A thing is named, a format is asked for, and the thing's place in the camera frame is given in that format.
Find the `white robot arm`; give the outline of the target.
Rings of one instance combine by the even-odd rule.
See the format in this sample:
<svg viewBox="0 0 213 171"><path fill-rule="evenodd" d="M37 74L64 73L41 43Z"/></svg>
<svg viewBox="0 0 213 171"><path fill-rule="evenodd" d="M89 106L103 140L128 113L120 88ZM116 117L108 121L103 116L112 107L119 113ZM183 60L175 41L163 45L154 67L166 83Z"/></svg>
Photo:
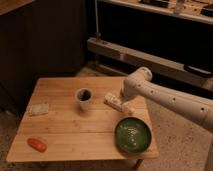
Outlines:
<svg viewBox="0 0 213 171"><path fill-rule="evenodd" d="M213 171L213 100L159 86L151 82L152 72L140 67L124 78L120 91L124 101L143 96L199 125L212 134L204 171Z"/></svg>

